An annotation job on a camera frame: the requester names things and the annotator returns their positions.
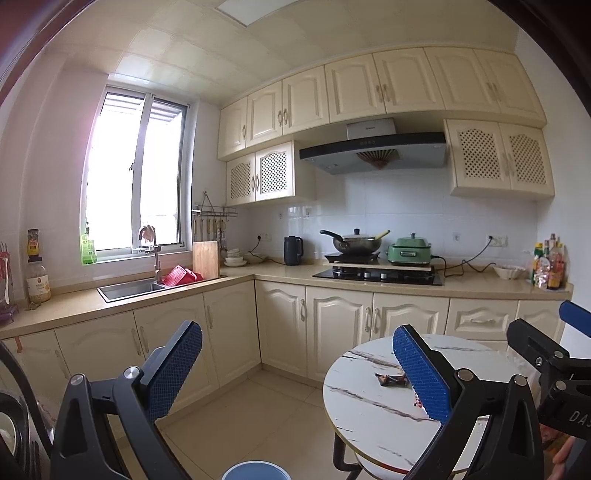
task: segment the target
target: ceiling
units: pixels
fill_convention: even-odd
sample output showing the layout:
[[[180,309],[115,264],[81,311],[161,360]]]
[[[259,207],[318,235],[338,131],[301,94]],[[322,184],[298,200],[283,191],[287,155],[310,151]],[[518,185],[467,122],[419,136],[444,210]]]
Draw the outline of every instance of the ceiling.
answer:
[[[48,50],[115,80],[221,105],[363,48],[453,41],[512,51],[518,31],[488,0],[301,0],[248,28],[214,9],[222,2],[98,0]]]

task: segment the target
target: person's hand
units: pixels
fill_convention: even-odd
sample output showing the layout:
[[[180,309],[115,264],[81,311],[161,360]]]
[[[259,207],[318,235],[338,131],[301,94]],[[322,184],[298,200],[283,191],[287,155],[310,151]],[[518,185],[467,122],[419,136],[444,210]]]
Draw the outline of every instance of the person's hand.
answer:
[[[565,462],[573,448],[574,438],[575,437],[569,437],[558,453],[554,455],[552,460],[554,468],[552,469],[552,473],[548,477],[548,480],[561,480],[561,478],[564,476],[564,472],[566,471]]]

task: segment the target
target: window frame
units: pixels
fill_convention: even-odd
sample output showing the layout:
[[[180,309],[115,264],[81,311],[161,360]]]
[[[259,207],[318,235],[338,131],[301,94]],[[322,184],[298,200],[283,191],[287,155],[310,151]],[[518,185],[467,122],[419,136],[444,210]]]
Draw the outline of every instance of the window frame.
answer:
[[[94,133],[96,121],[100,117],[103,106],[105,104],[106,96],[109,93],[116,93],[119,95],[126,95],[133,98],[143,99],[144,104],[142,107],[142,116],[139,124],[138,141],[135,148],[135,158],[132,164],[133,179],[132,179],[132,194],[131,194],[131,247],[122,248],[111,248],[104,250],[97,250],[96,256],[99,262],[109,262],[115,260],[125,260],[129,258],[143,258],[146,253],[140,250],[140,242],[138,237],[139,229],[141,228],[141,215],[140,215],[140,201],[141,201],[141,177],[142,167],[144,161],[144,145],[145,145],[145,134],[150,120],[150,112],[152,109],[152,103],[154,101],[167,103],[175,107],[184,109],[183,114],[183,126],[181,129],[180,138],[180,149],[178,159],[178,174],[177,174],[177,229],[178,229],[178,242],[174,244],[159,244],[162,247],[162,253],[173,253],[173,252],[184,252],[187,251],[188,243],[185,239],[187,235],[187,195],[190,192],[189,185],[189,166],[191,164],[190,154],[191,148],[188,140],[191,135],[189,132],[189,116],[191,104],[186,102],[175,101],[174,99],[167,98],[163,95],[157,95],[152,92],[130,89],[116,85],[107,85],[100,98],[100,104],[97,108],[95,121],[91,130],[91,137],[89,138],[89,146],[86,153],[86,165],[84,172],[83,191],[82,191],[82,208],[80,216],[80,232],[83,233],[86,228],[86,186],[88,184],[88,155],[92,144],[92,134]]]

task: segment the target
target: white tile backsplash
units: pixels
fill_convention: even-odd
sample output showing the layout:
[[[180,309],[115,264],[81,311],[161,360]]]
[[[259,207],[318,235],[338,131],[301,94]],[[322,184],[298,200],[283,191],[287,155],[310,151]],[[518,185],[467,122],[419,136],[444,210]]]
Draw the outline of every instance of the white tile backsplash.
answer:
[[[317,200],[308,203],[267,203],[245,209],[248,244],[268,233],[256,251],[283,256],[283,238],[304,239],[304,256],[321,258],[335,252],[332,239],[319,234],[339,234],[359,228],[377,235],[389,229],[381,251],[397,238],[415,232],[427,238],[433,254],[452,261],[470,258],[486,245],[486,236],[507,235],[508,246],[488,248],[480,262],[522,263],[523,250],[533,249],[537,233],[535,202],[513,199],[452,197],[448,168],[394,170],[331,176],[317,170]],[[460,235],[459,241],[453,234]]]

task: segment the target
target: marble tabletop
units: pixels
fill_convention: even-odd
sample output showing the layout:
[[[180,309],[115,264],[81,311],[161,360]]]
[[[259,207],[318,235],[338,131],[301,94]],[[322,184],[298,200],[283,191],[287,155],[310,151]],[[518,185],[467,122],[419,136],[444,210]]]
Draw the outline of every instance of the marble tabletop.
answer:
[[[472,340],[421,335],[455,369],[469,368],[482,380],[507,382],[519,373],[504,354]],[[383,468],[407,473],[441,424],[415,407],[410,387],[381,387],[375,373],[399,375],[392,337],[364,343],[344,353],[324,379],[324,407],[335,431],[358,455]],[[486,427],[477,420],[453,473],[467,470]]]

